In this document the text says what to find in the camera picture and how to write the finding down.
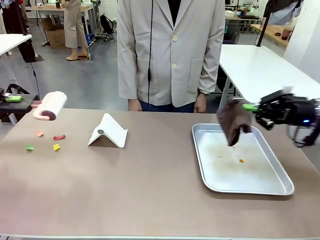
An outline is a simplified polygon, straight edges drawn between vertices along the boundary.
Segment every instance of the silver baking sheet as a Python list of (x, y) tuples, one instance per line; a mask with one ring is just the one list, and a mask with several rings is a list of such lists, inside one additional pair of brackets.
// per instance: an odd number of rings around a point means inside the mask
[(215, 192), (291, 195), (295, 187), (261, 132), (228, 146), (219, 124), (196, 124), (192, 135), (204, 184)]

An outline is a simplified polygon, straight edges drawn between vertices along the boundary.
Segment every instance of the jacket pocket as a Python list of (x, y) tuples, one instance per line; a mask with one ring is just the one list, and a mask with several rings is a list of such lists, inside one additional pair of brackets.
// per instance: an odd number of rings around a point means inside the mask
[[(143, 94), (148, 94), (148, 69), (149, 59), (137, 59), (137, 90)], [(151, 82), (150, 82), (150, 94), (157, 94), (159, 91), (158, 72), (157, 72), (157, 61), (150, 61), (151, 70)]]
[(190, 75), (188, 81), (188, 92), (191, 94), (196, 94), (198, 92), (203, 63), (204, 58), (191, 59)]

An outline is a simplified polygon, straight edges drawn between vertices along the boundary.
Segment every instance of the white stand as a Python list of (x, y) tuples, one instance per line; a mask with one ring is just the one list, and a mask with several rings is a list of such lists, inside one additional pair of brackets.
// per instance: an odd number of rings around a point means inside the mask
[(105, 135), (118, 148), (124, 148), (126, 143), (128, 129), (124, 130), (119, 123), (109, 114), (105, 113), (101, 123), (94, 129), (88, 146), (92, 144), (101, 135)]

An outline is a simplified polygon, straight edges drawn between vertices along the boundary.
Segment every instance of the black backpack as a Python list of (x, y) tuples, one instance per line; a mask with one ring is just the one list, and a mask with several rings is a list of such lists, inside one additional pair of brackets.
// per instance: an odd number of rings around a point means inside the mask
[(114, 23), (105, 16), (105, 14), (100, 16), (100, 22), (101, 26), (103, 27), (103, 30), (108, 34), (113, 34), (114, 31)]

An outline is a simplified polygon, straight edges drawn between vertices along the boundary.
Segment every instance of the jacket lapel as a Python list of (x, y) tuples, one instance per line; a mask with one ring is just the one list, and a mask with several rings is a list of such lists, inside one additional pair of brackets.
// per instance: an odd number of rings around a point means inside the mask
[(168, 21), (169, 21), (169, 23), (171, 25), (171, 28), (174, 29), (174, 22), (172, 20), (172, 16), (171, 16), (168, 0), (156, 0), (156, 2), (158, 3), (160, 9), (162, 10), (164, 15), (168, 19)]
[(180, 8), (179, 8), (179, 12), (178, 12), (178, 16), (176, 17), (176, 21), (175, 21), (175, 25), (174, 25), (174, 29), (177, 28), (178, 24), (180, 23), (181, 19), (183, 18), (183, 16), (185, 15), (189, 5), (191, 4), (192, 0), (181, 0), (181, 4), (180, 4)]

